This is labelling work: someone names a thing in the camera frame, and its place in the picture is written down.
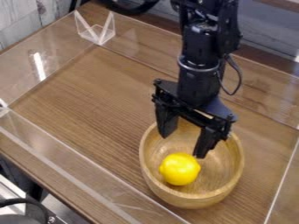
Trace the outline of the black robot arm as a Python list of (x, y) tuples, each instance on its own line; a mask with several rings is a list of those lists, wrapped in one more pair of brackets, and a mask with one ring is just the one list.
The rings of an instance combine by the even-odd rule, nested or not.
[(173, 0), (179, 12), (182, 53), (179, 79), (154, 81), (155, 119), (162, 137), (178, 128), (181, 119), (201, 127), (193, 155), (205, 158), (219, 141), (230, 136), (238, 120), (221, 101), (226, 67), (242, 72), (231, 54), (239, 49), (239, 0)]

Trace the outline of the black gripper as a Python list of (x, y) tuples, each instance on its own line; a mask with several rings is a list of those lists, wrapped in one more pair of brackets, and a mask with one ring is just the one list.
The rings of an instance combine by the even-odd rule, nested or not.
[(226, 63), (238, 68), (233, 58), (227, 56), (213, 69), (191, 70), (181, 65), (179, 81), (154, 81), (155, 118), (158, 131), (167, 138), (178, 128), (179, 118), (201, 127), (201, 136), (193, 155), (206, 158), (219, 140), (227, 140), (231, 125), (237, 116), (222, 103), (221, 89), (233, 93), (222, 85)]

